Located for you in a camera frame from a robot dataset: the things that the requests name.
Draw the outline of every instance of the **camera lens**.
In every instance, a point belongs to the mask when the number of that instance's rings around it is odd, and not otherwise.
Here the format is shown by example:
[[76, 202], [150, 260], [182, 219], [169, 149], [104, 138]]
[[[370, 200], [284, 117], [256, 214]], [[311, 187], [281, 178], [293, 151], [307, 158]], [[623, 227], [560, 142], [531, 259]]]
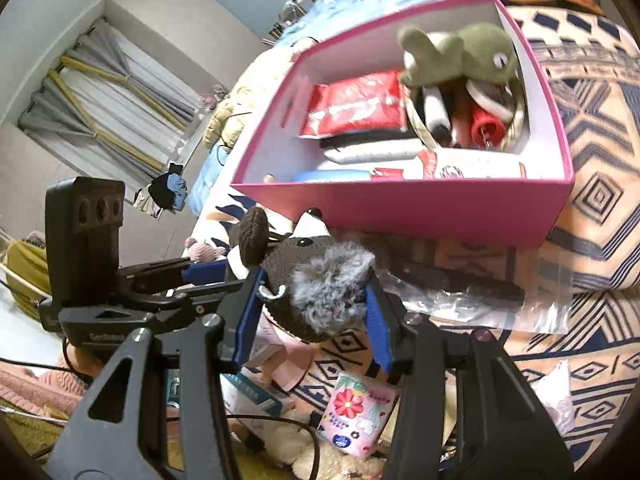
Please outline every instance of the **camera lens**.
[[98, 200], [98, 205], [95, 207], [95, 217], [98, 219], [98, 222], [104, 222], [107, 219], [108, 214], [109, 207], [107, 206], [107, 201], [101, 198]]
[[121, 209], [120, 200], [115, 200], [111, 205], [111, 213], [113, 214], [113, 216], [115, 217], [120, 216], [120, 209]]
[[89, 221], [89, 201], [87, 199], [82, 200], [78, 206], [78, 222], [86, 224]]

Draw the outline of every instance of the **plush ear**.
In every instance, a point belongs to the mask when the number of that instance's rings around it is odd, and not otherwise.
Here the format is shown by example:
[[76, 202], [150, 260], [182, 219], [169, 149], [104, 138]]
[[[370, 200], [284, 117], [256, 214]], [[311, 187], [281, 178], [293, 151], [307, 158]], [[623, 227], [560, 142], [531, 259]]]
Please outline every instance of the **plush ear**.
[[433, 43], [431, 43], [431, 40], [427, 37], [427, 34], [413, 25], [402, 27], [398, 31], [398, 43], [403, 50], [415, 58], [422, 57], [423, 53], [428, 56], [429, 53], [437, 54], [438, 52]]
[[252, 207], [231, 229], [231, 246], [238, 246], [240, 260], [245, 267], [258, 266], [264, 260], [269, 243], [267, 213], [260, 207]]

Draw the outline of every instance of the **blue gripper pad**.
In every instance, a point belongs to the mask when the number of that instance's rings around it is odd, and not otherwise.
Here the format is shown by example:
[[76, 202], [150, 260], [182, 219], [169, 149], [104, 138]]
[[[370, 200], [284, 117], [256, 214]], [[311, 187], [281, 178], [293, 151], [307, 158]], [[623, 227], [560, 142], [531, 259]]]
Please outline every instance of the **blue gripper pad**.
[[245, 283], [251, 284], [251, 292], [246, 298], [246, 304], [242, 311], [242, 316], [236, 329], [236, 352], [234, 353], [234, 362], [238, 366], [244, 365], [249, 360], [251, 350], [254, 346], [255, 332], [258, 329], [260, 314], [262, 313], [262, 305], [264, 303], [258, 295], [258, 288], [264, 283], [265, 270], [262, 267], [255, 267], [257, 273], [249, 274]]
[[193, 264], [181, 272], [182, 279], [193, 285], [209, 285], [225, 281], [226, 260]]
[[365, 288], [365, 297], [367, 304], [367, 335], [369, 336], [369, 344], [373, 352], [373, 359], [380, 367], [389, 373], [393, 358], [390, 348], [389, 328], [386, 325], [385, 318], [380, 310], [378, 299], [373, 291], [371, 284], [367, 284]]

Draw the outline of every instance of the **green plush frog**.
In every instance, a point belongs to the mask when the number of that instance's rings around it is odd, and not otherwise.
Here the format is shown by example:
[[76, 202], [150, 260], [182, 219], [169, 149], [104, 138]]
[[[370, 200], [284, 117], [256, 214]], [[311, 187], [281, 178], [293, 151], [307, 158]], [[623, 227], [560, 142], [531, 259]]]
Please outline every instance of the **green plush frog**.
[[413, 25], [398, 32], [406, 70], [402, 84], [432, 86], [464, 76], [504, 84], [518, 69], [518, 56], [509, 35], [493, 23], [467, 25], [455, 34], [426, 32]]

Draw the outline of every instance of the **plastic bag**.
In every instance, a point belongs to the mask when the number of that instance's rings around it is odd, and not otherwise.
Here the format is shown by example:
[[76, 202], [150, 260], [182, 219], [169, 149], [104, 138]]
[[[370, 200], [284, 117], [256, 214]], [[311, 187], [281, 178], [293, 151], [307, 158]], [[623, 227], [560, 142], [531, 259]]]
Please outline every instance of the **plastic bag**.
[[320, 139], [357, 132], [407, 130], [398, 72], [379, 72], [316, 85], [300, 137]]
[[571, 273], [542, 272], [536, 251], [518, 251], [514, 283], [462, 270], [393, 259], [377, 269], [382, 287], [408, 310], [473, 326], [565, 334], [571, 309]]
[[569, 386], [569, 361], [560, 361], [548, 375], [531, 385], [559, 433], [565, 436], [575, 427], [574, 404]]

